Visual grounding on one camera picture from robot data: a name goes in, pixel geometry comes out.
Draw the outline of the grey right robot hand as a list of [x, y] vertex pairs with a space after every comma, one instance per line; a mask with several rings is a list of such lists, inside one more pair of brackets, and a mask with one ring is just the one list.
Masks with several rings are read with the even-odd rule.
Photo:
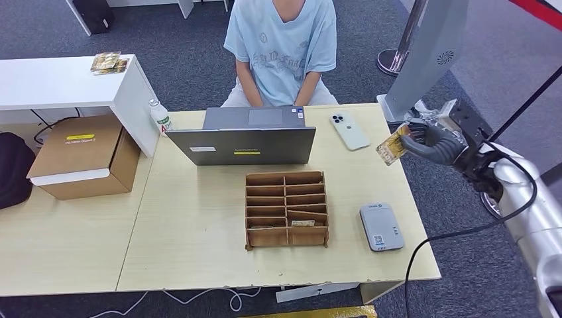
[[452, 166], [468, 147], [447, 129], [421, 123], [408, 125], [410, 134], [399, 137], [405, 150], [442, 166]]

